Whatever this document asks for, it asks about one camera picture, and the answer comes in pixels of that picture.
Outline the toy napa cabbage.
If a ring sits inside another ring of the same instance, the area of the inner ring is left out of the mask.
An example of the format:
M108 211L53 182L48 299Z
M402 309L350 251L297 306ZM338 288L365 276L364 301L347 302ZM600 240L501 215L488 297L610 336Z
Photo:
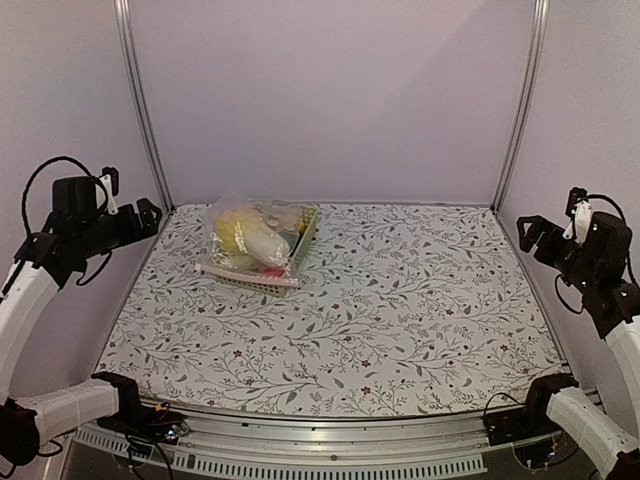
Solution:
M285 267L288 242L248 206L227 209L216 216L214 233L219 248L230 255L247 255L269 267Z

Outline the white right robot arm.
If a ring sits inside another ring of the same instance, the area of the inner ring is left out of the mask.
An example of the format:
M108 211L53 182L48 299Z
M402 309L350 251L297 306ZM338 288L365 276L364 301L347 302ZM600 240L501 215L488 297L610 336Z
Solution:
M519 247L556 271L557 283L575 289L578 313L591 340L570 341L570 353L591 366L551 374L532 382L517 427L537 436L550 424L560 427L592 462L603 479L639 476L639 433L629 431L596 407L582 384L588 382L609 401L619 393L639 411L639 285L627 272L632 231L623 217L591 212L586 204L569 210L561 227L540 216L518 219Z

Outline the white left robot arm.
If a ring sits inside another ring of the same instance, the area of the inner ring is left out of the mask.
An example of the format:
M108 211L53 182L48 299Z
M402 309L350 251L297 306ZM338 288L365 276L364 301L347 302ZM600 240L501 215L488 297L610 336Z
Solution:
M87 263L109 259L119 248L158 233L162 211L142 198L117 206L117 173L107 168L95 177L77 176L52 185L52 210L43 229L29 232L1 288L1 456L12 467L40 456L56 437L98 419L114 422L128 434L149 423L137 383L100 372L72 387L17 399L9 387L26 342L42 313L73 274L88 283Z

